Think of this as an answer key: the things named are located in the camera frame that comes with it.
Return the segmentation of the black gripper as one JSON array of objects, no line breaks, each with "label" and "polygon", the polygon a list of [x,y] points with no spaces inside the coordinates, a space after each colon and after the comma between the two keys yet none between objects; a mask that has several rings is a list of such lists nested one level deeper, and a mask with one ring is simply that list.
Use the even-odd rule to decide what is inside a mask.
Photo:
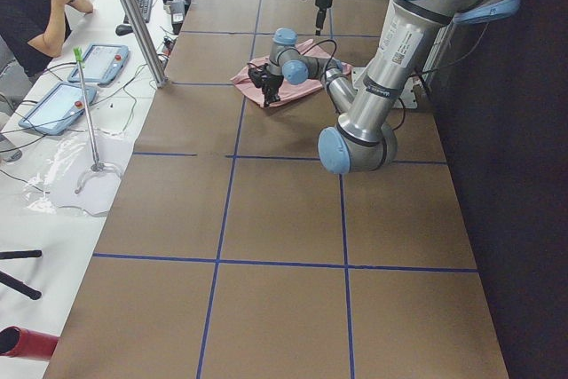
[{"label": "black gripper", "polygon": [[263,107],[280,102],[279,89],[283,84],[282,75],[273,74],[268,70],[268,66],[250,67],[248,77],[257,89],[264,94]]},{"label": "black gripper", "polygon": [[315,35],[320,36],[325,25],[327,10],[332,7],[333,0],[315,0],[315,5],[318,8],[315,23]]}]

